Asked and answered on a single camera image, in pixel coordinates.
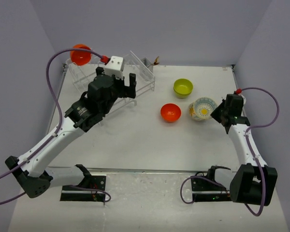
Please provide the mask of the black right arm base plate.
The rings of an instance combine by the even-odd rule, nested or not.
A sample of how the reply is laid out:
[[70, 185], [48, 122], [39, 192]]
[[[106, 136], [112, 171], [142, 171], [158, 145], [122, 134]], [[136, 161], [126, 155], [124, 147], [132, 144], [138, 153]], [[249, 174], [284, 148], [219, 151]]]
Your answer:
[[192, 200], [194, 202], [229, 202], [229, 191], [206, 180], [191, 179]]

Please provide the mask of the patterned beige bowl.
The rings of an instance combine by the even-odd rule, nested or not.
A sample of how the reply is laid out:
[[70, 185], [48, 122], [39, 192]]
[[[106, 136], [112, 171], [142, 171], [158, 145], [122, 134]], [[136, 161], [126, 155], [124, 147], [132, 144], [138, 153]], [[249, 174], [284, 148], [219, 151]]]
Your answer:
[[188, 107], [188, 113], [191, 117], [191, 119], [195, 120], [195, 121], [199, 121], [199, 118], [197, 117], [195, 111], [194, 111], [194, 103], [191, 103]]

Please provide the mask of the lime green bowl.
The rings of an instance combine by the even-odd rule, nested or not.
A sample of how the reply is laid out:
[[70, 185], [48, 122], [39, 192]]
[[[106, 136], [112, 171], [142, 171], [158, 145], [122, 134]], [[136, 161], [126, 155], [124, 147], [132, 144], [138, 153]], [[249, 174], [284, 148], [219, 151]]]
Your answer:
[[182, 91], [177, 91], [174, 89], [174, 95], [179, 99], [186, 99], [192, 93], [192, 89], [184, 89]]
[[192, 89], [193, 90], [193, 84], [190, 80], [188, 79], [177, 79], [174, 82], [174, 89], [176, 89], [177, 91], [182, 91], [184, 89]]

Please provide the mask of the orange bowl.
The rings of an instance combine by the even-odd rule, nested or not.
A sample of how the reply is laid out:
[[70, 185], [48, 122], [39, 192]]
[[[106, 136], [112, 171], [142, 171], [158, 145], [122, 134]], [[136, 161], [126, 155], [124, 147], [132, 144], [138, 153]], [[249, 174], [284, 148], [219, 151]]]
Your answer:
[[[91, 48], [85, 44], [76, 44], [73, 48], [91, 50]], [[70, 52], [70, 59], [72, 63], [75, 63], [78, 66], [83, 66], [91, 61], [91, 53], [73, 50]]]
[[165, 122], [174, 123], [181, 117], [182, 112], [178, 105], [167, 103], [161, 107], [160, 115]]

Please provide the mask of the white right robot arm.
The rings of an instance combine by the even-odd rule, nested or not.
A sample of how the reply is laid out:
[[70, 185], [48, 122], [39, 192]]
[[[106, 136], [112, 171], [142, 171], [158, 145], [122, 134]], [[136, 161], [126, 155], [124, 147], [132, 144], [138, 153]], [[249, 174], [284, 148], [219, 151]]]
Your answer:
[[212, 190], [224, 187], [234, 203], [268, 206], [278, 174], [261, 157], [251, 134], [252, 126], [242, 116], [243, 106], [242, 96], [228, 94], [211, 114], [231, 139], [240, 167], [234, 173], [229, 168], [212, 166], [206, 175], [206, 185]]

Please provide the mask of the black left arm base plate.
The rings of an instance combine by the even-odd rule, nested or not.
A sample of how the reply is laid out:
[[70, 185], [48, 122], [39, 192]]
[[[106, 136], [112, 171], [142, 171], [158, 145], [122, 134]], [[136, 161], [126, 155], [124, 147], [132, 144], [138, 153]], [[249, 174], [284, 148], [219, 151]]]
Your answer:
[[[106, 175], [93, 175], [88, 183], [79, 186], [84, 189], [105, 191]], [[69, 186], [63, 186], [60, 195], [61, 202], [101, 202], [109, 200], [105, 193], [100, 191], [79, 190]]]

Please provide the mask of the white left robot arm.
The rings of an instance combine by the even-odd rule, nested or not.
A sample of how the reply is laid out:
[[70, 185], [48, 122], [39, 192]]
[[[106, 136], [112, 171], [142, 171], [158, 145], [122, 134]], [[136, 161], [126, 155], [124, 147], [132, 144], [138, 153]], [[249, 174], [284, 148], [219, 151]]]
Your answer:
[[136, 97], [136, 75], [129, 74], [129, 85], [104, 68], [89, 83], [87, 91], [65, 112], [62, 121], [34, 148], [20, 157], [10, 156], [5, 164], [30, 198], [49, 188], [70, 186], [87, 190], [92, 175], [81, 164], [69, 168], [51, 168], [50, 162], [70, 143], [88, 132], [109, 113], [118, 98]]

